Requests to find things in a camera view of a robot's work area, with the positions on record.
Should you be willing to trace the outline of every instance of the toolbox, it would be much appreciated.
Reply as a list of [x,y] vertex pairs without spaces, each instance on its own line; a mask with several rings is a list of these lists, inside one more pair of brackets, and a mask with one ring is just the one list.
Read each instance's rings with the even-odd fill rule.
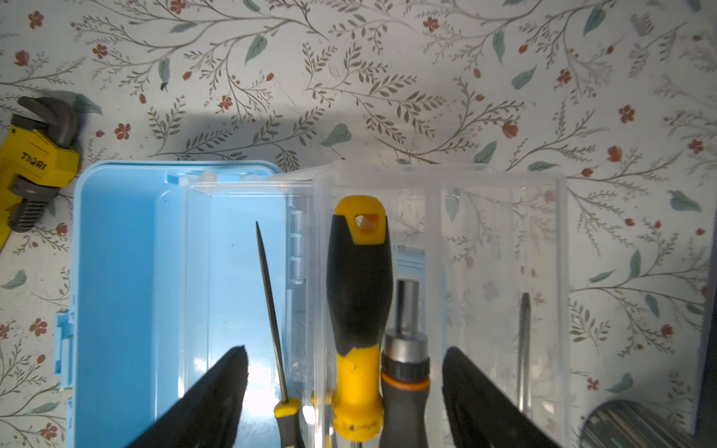
[[[57,315],[55,331],[55,373],[72,388],[67,446],[124,447],[236,345],[245,345],[249,358],[237,446],[279,446],[256,221],[288,388],[301,399],[303,437],[307,447],[327,446],[331,416],[312,399],[326,403],[336,382],[328,233],[336,204],[357,194],[378,198],[386,210],[394,279],[420,284],[419,326],[428,337],[432,383],[429,446],[452,446],[440,386],[450,346],[517,403],[525,292],[532,304],[529,416],[567,446],[562,177],[480,165],[346,163],[282,173],[262,161],[106,161],[82,174],[70,309]],[[393,307],[390,313],[392,323]],[[378,438],[364,443],[377,446]]]

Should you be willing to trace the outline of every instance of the ratchet screwdriver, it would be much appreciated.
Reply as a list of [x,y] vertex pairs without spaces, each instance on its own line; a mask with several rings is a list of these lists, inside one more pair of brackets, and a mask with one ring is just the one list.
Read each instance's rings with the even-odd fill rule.
[[371,196],[347,196],[331,221],[326,296],[337,352],[333,427],[354,446],[374,438],[384,421],[379,345],[392,293],[384,206]]
[[419,283],[398,280],[396,327],[381,354],[384,430],[379,448],[428,448],[424,412],[431,385],[428,337],[418,331]]
[[257,222],[257,246],[259,247],[259,261],[262,266],[262,278],[264,280],[264,293],[267,299],[269,310],[269,322],[271,324],[271,337],[274,341],[274,354],[276,355],[276,367],[279,372],[279,387],[281,389],[281,401],[274,407],[274,417],[279,425],[279,438],[281,448],[304,448],[304,441],[301,438],[299,429],[299,409],[301,401],[289,398],[286,390],[286,377],[284,376],[284,363],[281,359],[281,341],[279,339],[279,325],[276,322],[276,310],[274,309],[274,295],[271,292],[271,281],[269,280],[269,267],[267,255],[264,251],[262,232]]

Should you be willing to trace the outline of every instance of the table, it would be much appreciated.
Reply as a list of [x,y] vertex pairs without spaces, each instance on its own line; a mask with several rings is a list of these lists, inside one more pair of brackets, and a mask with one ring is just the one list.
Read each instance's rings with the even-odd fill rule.
[[[81,169],[257,158],[564,173],[573,433],[617,394],[692,427],[717,198],[713,2],[5,3],[1,124],[21,95],[74,102]],[[52,345],[73,186],[0,255],[1,446],[65,445],[71,394]]]

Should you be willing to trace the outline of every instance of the green leaf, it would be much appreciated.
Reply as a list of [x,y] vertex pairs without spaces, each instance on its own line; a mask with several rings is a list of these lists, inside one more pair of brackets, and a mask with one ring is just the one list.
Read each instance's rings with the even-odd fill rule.
[[700,308],[698,308],[696,305],[694,305],[692,303],[688,303],[685,306],[685,308],[687,308],[687,311],[689,311],[692,314],[704,314],[705,313],[704,310],[701,310]]
[[30,411],[30,414],[44,414],[45,412],[52,412],[59,405],[60,405],[60,403],[45,403],[41,406],[38,406],[35,409],[32,409]]
[[17,274],[15,274],[15,277],[7,282],[6,284],[2,285],[1,287],[6,290],[13,290],[18,286],[22,286],[27,281],[27,276],[25,275],[25,270],[20,269],[17,271]]
[[605,10],[601,8],[600,6],[596,6],[592,9],[590,12],[590,15],[587,18],[587,22],[585,22],[585,29],[583,30],[583,36],[585,34],[588,34],[593,29],[596,29],[600,26],[603,20],[605,20]]
[[700,9],[702,9],[702,1],[701,0],[685,0],[687,2],[687,5],[692,9],[694,12],[699,12]]
[[259,12],[260,8],[252,0],[244,0],[244,6],[249,8],[250,11]]
[[657,299],[655,299],[652,295],[648,294],[645,296],[645,303],[647,303],[647,307],[652,311],[652,314],[655,315],[655,317],[660,317],[660,306],[657,304]]
[[448,213],[448,217],[451,221],[455,218],[455,216],[458,214],[458,208],[460,207],[460,191],[458,189],[453,189],[448,191],[446,194],[446,199],[444,199],[443,203],[446,206],[446,213]]
[[503,41],[504,36],[503,31],[499,31],[493,35],[493,49],[495,50],[495,54],[498,56],[498,61],[501,64],[503,63],[503,55],[505,54],[505,42]]
[[267,43],[267,38],[258,34],[249,46],[249,50],[247,50],[247,57],[244,59],[244,63],[246,64],[249,62],[249,59],[254,59],[256,56],[259,56],[259,54],[264,51],[264,48],[267,47]]
[[169,58],[165,57],[159,61],[159,79],[162,83],[166,84],[169,82]]
[[513,88],[515,88],[516,90],[520,90],[523,87],[525,87],[526,84],[528,84],[531,81],[531,79],[533,79],[533,73],[536,72],[537,67],[538,66],[536,65],[535,67],[531,68],[527,72],[523,72],[523,73],[519,74],[518,76],[514,77],[513,80],[511,81]]
[[700,204],[697,204],[692,199],[688,198],[682,191],[671,190],[670,194],[673,195],[673,198],[670,200],[670,205],[672,206],[673,210],[702,211],[702,207],[700,207]]
[[185,32],[187,29],[194,28],[195,26],[196,26],[196,24],[193,22],[183,22],[178,25],[174,25],[174,27],[172,27],[170,33]]
[[630,259],[630,276],[627,278],[628,280],[632,280],[632,279],[640,276],[640,265],[641,264],[642,264],[642,255],[640,255],[639,250],[636,250],[635,253],[632,254],[632,258]]
[[615,272],[615,270],[612,270],[609,272],[603,272],[602,274],[598,274],[595,277],[588,279],[587,281],[591,282],[591,283],[601,282],[602,280],[605,280],[606,278],[608,278],[613,272]]
[[343,123],[339,123],[338,125],[333,127],[333,130],[328,135],[328,137],[326,137],[326,139],[319,144],[322,146],[331,146],[337,143],[349,141],[350,139],[351,131],[348,130],[348,126]]
[[528,165],[528,171],[545,171],[547,169],[553,168],[554,166],[560,165],[558,165],[557,163],[533,162]]
[[618,394],[619,392],[626,391],[627,389],[631,388],[632,383],[632,375],[626,373],[622,376],[620,381],[617,382],[617,384],[615,384],[610,389],[607,389],[607,391],[612,392],[613,394]]
[[77,113],[96,113],[98,115],[102,115],[102,108],[90,101],[90,99],[82,93],[78,93],[75,96],[72,109],[75,109],[75,112]]
[[490,163],[491,158],[493,158],[493,153],[495,152],[495,147],[497,145],[498,142],[494,141],[485,145],[481,152],[473,156],[473,163]]

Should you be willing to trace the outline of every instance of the toolbox latch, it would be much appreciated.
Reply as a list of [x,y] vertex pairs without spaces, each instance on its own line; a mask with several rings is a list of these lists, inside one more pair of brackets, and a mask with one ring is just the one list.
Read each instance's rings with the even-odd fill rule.
[[74,348],[72,340],[75,337],[75,314],[69,311],[54,315],[54,350],[52,361],[54,374],[60,377],[61,387],[72,387],[75,382],[72,371]]

